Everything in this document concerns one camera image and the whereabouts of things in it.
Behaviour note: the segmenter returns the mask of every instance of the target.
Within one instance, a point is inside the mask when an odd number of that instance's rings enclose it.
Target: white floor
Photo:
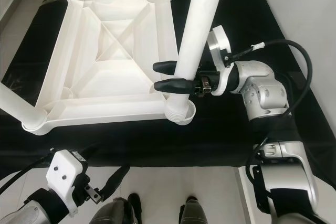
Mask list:
[[[121,186],[107,202],[115,197],[127,198],[136,192],[142,203],[144,224],[177,224],[180,206],[195,195],[209,223],[244,224],[235,169],[232,167],[182,167],[130,169]],[[88,176],[93,188],[102,188],[115,172],[115,167],[89,167]],[[46,168],[33,169],[0,196],[0,218],[20,208],[24,200],[38,188],[46,188]],[[10,177],[3,179],[0,186]],[[89,223],[103,204],[86,202],[79,213],[61,224]]]

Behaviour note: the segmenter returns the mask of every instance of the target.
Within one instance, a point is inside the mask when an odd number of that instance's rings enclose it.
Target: gray pants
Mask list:
[[[90,224],[138,223],[133,208],[123,198],[116,198],[95,214]],[[197,200],[189,200],[183,209],[180,224],[207,224],[202,206]]]

